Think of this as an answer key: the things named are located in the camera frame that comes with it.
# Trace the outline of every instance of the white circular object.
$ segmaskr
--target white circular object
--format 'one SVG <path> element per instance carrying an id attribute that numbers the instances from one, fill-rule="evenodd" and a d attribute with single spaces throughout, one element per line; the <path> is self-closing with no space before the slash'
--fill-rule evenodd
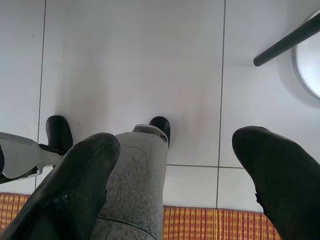
<path id="1" fill-rule="evenodd" d="M 320 99 L 320 32 L 293 48 L 293 66 L 303 87 Z"/>

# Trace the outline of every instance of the red and yellow fabric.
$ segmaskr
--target red and yellow fabric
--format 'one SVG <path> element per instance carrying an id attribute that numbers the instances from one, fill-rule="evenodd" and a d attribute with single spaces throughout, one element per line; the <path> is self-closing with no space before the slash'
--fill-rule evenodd
<path id="1" fill-rule="evenodd" d="M 28 195 L 0 193 L 0 232 L 17 216 Z M 163 210 L 164 240 L 280 240 L 262 213 L 168 207 Z"/>

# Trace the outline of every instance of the white tile floor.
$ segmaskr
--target white tile floor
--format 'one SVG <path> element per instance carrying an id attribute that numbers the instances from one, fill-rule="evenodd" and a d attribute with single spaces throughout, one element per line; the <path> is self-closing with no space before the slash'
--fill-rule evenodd
<path id="1" fill-rule="evenodd" d="M 261 67 L 253 58 L 318 9 L 319 0 L 1 0 L 0 131 L 46 143 L 46 120 L 59 114 L 78 142 L 162 115 L 172 128 L 165 205 L 261 211 L 233 132 L 265 126 L 320 160 L 320 101 L 298 83 L 290 51 Z M 0 191 L 31 193 L 43 177 Z"/>

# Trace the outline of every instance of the metal rod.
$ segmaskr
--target metal rod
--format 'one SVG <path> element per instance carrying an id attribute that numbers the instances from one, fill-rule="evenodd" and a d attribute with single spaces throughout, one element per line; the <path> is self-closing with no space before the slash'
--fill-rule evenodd
<path id="1" fill-rule="evenodd" d="M 318 32 L 320 32 L 320 13 L 261 53 L 253 60 L 253 63 L 259 67 Z"/>

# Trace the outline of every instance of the orange striped mat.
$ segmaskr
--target orange striped mat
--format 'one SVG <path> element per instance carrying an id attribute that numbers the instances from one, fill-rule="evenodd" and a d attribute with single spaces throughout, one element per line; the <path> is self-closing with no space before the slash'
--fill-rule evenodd
<path id="1" fill-rule="evenodd" d="M 17 216 L 28 195 L 0 193 L 0 231 Z M 256 212 L 210 208 L 164 208 L 164 240 L 280 240 L 272 223 Z"/>

